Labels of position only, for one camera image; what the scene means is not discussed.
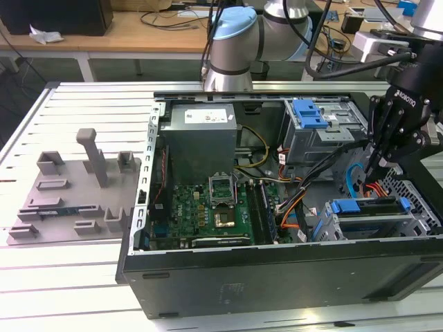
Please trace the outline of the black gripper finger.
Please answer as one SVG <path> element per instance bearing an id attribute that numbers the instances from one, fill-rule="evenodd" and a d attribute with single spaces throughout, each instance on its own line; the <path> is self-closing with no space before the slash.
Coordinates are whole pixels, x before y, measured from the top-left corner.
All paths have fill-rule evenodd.
<path id="1" fill-rule="evenodd" d="M 432 145 L 432 140 L 424 131 L 415 130 L 410 134 L 384 134 L 374 140 L 374 144 L 372 177 L 384 177 L 389 169 L 398 166 L 403 159 L 421 157 Z"/>
<path id="2" fill-rule="evenodd" d="M 367 177 L 380 177 L 379 162 L 382 158 L 389 158 L 392 138 L 404 115 L 404 110 L 395 105 L 394 101 L 373 95 L 370 98 L 368 119 L 368 140 L 372 152 L 365 166 Z"/>

